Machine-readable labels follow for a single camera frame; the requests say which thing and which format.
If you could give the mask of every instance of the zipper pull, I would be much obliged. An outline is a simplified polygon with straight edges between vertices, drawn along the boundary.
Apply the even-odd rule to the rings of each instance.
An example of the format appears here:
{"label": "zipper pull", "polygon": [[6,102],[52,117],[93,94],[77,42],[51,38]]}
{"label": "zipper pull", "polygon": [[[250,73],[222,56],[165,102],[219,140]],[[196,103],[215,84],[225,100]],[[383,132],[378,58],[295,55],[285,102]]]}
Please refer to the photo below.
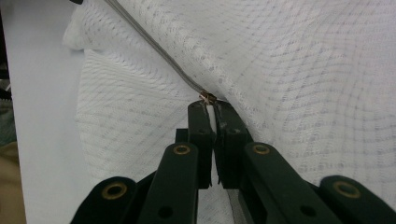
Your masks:
{"label": "zipper pull", "polygon": [[201,91],[199,98],[203,99],[207,105],[213,105],[218,100],[216,96],[207,91]]}

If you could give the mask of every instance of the white fabric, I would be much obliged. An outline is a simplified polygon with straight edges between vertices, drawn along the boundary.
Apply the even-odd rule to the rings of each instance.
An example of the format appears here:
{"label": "white fabric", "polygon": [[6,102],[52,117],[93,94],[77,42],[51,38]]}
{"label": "white fabric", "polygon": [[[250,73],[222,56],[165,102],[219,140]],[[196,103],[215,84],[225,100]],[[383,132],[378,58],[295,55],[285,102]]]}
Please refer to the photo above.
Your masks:
{"label": "white fabric", "polygon": [[[304,179],[346,175],[396,207],[396,2],[120,2]],[[92,180],[141,179],[197,93],[102,1],[77,7],[64,43],[86,50],[77,121]],[[202,195],[199,220],[230,223],[225,193]]]}

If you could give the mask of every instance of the white mesh fabric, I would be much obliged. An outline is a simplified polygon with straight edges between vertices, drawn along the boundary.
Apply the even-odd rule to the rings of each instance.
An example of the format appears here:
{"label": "white mesh fabric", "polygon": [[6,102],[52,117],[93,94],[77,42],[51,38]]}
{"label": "white mesh fabric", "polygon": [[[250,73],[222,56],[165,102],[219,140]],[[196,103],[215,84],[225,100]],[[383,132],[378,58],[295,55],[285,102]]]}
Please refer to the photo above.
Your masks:
{"label": "white mesh fabric", "polygon": [[[396,207],[396,2],[120,2],[304,179],[346,175]],[[77,112],[95,181],[155,170],[196,93],[101,1],[77,8],[64,42],[96,49]]]}

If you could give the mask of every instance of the metal rivet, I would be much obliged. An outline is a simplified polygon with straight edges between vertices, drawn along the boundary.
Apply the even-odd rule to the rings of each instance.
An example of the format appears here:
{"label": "metal rivet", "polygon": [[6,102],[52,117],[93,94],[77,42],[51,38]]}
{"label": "metal rivet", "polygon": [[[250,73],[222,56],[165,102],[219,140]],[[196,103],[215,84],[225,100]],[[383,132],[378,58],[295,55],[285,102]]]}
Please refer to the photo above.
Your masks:
{"label": "metal rivet", "polygon": [[122,195],[126,193],[128,188],[126,185],[120,181],[113,182],[108,184],[102,190],[102,197],[107,200],[115,200],[120,198]]}
{"label": "metal rivet", "polygon": [[332,187],[347,198],[357,199],[361,196],[361,192],[355,186],[345,181],[336,181],[332,184]]}
{"label": "metal rivet", "polygon": [[265,154],[270,153],[270,149],[268,147],[266,147],[266,146],[263,146],[263,145],[254,146],[253,147],[253,151],[258,153],[258,154],[261,154],[261,155],[265,155]]}
{"label": "metal rivet", "polygon": [[185,145],[180,145],[180,146],[174,147],[174,152],[177,155],[186,155],[190,151],[191,151],[191,149],[188,146],[185,146]]}

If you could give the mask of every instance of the black mechanical linkage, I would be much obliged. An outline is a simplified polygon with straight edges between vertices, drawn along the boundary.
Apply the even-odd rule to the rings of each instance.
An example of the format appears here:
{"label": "black mechanical linkage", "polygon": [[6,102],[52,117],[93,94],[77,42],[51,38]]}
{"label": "black mechanical linkage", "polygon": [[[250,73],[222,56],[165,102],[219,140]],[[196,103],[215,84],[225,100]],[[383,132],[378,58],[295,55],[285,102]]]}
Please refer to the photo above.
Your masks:
{"label": "black mechanical linkage", "polygon": [[305,182],[274,147],[253,142],[230,104],[213,106],[217,135],[205,102],[192,103],[189,129],[177,129],[158,170],[137,184],[124,177],[99,183],[72,223],[196,223],[198,189],[211,185],[212,148],[219,182],[239,189],[249,224],[396,223],[396,213],[359,182],[340,175],[319,187]]}

